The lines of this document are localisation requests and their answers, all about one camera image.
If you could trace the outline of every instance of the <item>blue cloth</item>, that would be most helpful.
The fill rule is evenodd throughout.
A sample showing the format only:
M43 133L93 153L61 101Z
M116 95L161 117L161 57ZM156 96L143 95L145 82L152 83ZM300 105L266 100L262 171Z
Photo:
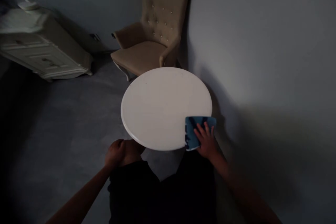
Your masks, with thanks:
M216 118L214 117L186 117L185 118L185 149L187 151L195 150L201 143L197 139L194 133L194 129L197 128L197 123L205 130L204 123L207 122L211 130L212 126L216 127Z

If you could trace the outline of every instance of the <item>dresser drawer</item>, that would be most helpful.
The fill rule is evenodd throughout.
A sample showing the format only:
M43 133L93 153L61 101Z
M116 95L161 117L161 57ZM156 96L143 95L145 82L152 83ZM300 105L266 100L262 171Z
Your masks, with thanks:
M0 47L2 50L44 45L48 44L36 34L16 33L0 35Z
M6 50L5 52L45 74L79 68L72 60L53 46Z

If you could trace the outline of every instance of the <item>hand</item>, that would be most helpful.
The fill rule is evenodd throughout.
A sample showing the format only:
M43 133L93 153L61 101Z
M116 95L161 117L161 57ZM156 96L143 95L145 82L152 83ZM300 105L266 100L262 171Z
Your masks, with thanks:
M197 148L197 151L198 153L200 153L202 157L211 159L212 157L216 156L219 153L217 151L216 141L214 137L215 127L212 126L211 133L210 133L207 122L204 123L204 126L205 126L205 130L202 129L200 124L197 124L198 130L196 128L194 129L194 132L198 140L201 142L201 146Z
M118 139L108 148L105 156L105 166L118 166L125 156L125 142Z

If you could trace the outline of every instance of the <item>black pants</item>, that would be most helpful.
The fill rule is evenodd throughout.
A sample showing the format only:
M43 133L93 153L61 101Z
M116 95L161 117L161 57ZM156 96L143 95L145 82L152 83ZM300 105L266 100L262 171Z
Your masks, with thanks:
M147 161L110 176L110 223L216 223L214 168L197 151L185 152L176 174L162 182Z

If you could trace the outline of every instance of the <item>power outlet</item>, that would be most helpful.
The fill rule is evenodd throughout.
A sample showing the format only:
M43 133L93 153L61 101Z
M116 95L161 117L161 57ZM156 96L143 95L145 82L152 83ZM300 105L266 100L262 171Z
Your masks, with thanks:
M96 40L96 41L101 41L100 38L99 38L99 36L98 36L96 33L91 33L91 34L89 34L89 35L90 35L90 37L93 38L94 40Z

